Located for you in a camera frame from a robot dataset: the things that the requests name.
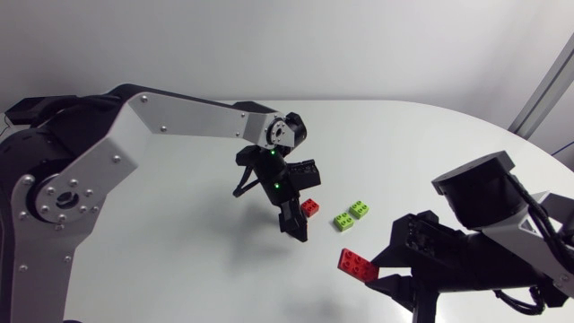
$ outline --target metal frame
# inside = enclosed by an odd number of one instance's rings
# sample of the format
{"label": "metal frame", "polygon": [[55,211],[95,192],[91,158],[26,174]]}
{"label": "metal frame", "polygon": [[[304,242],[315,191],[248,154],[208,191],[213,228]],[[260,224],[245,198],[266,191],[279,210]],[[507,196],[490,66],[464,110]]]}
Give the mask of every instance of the metal frame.
{"label": "metal frame", "polygon": [[574,81],[574,34],[546,73],[509,131],[528,139]]}

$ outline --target green lego brick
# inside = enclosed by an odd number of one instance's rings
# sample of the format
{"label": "green lego brick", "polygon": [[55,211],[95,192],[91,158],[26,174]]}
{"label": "green lego brick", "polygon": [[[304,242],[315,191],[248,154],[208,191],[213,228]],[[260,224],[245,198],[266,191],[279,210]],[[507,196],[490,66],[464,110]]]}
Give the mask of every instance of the green lego brick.
{"label": "green lego brick", "polygon": [[333,223],[339,228],[340,231],[345,231],[352,227],[354,221],[348,213],[339,214],[333,220]]}
{"label": "green lego brick", "polygon": [[369,206],[361,201],[355,202],[349,209],[349,212],[357,219],[361,219],[369,211]]}

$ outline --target white wall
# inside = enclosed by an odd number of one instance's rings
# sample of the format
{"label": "white wall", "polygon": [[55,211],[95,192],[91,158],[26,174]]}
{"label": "white wall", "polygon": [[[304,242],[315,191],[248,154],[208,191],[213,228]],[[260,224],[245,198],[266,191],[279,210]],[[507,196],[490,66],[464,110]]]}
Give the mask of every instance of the white wall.
{"label": "white wall", "polygon": [[140,83],[208,99],[395,99],[507,127],[570,0],[6,0],[0,110]]}

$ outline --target black robot arm segment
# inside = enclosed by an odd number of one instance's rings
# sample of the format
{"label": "black robot arm segment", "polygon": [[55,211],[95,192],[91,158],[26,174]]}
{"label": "black robot arm segment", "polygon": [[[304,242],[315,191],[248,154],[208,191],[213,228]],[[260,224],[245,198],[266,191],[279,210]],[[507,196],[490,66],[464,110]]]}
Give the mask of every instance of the black robot arm segment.
{"label": "black robot arm segment", "polygon": [[[393,223],[389,246],[372,260],[379,267],[410,267],[366,285],[413,312],[413,322],[432,323],[441,292],[493,290],[513,309],[541,314],[574,297],[571,229],[574,200],[548,192],[530,196],[509,173],[505,152],[471,161],[435,180],[464,234],[439,224],[431,211]],[[562,224],[556,232],[548,218]],[[534,304],[502,289],[529,287]]]}
{"label": "black robot arm segment", "polygon": [[[248,146],[237,154],[236,163],[245,166],[245,173],[234,196],[241,196],[256,184],[261,183],[272,205],[279,206],[279,227],[300,241],[307,240],[307,219],[300,210],[299,191],[321,184],[315,161],[286,163],[284,149],[268,151],[258,146]],[[254,171],[257,179],[247,184]]]}
{"label": "black robot arm segment", "polygon": [[[75,249],[91,233],[107,194],[138,167],[155,134],[252,143],[248,148],[259,157],[245,166],[282,208],[288,220],[281,230],[307,238],[299,190],[319,179],[312,161],[301,167],[283,160],[307,136],[296,114],[125,84],[103,95],[24,99],[5,115],[14,125],[30,127],[0,138],[1,322],[62,323]],[[273,153],[283,169],[265,165]],[[302,176],[302,169],[313,176]],[[267,188],[273,180],[282,189],[272,193]]]}

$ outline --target red lego brick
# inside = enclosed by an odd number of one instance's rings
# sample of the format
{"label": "red lego brick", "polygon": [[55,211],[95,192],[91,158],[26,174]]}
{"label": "red lego brick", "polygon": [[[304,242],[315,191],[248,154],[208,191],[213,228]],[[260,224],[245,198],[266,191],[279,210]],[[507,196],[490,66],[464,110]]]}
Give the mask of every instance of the red lego brick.
{"label": "red lego brick", "polygon": [[303,202],[303,204],[301,205],[301,211],[303,211],[303,213],[307,217],[311,217],[318,210],[319,210],[319,205],[317,203],[315,203],[315,201],[313,201],[312,199],[308,199],[307,201]]}
{"label": "red lego brick", "polygon": [[364,283],[378,279],[378,267],[347,248],[341,251],[337,268]]}

